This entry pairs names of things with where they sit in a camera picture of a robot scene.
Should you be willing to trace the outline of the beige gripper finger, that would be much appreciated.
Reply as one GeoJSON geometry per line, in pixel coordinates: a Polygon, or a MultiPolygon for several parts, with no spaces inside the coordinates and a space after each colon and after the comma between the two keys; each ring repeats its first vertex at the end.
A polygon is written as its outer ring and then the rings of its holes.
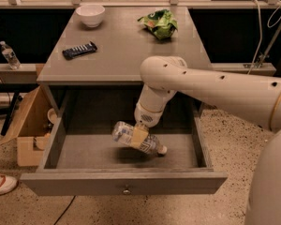
{"type": "Polygon", "coordinates": [[[144,124],[136,124],[133,127],[133,134],[131,138],[131,146],[133,148],[140,148],[141,144],[147,138],[149,134],[149,129],[144,124]]]}

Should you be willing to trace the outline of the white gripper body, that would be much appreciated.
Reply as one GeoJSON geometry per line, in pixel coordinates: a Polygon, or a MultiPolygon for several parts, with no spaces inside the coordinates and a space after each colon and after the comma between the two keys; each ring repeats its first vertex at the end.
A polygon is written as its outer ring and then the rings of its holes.
{"type": "Polygon", "coordinates": [[[139,103],[137,103],[135,111],[134,111],[134,117],[137,124],[143,124],[147,126],[148,128],[155,127],[160,118],[161,118],[162,112],[149,112],[146,109],[144,109],[139,103]]]}

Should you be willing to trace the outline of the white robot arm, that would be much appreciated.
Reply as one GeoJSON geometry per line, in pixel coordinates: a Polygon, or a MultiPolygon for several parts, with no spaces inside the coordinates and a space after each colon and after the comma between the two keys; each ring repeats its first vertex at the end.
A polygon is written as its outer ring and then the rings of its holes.
{"type": "Polygon", "coordinates": [[[259,156],[244,224],[281,225],[281,78],[193,69],[177,56],[146,58],[140,77],[135,119],[148,128],[181,92],[274,133],[259,156]]]}

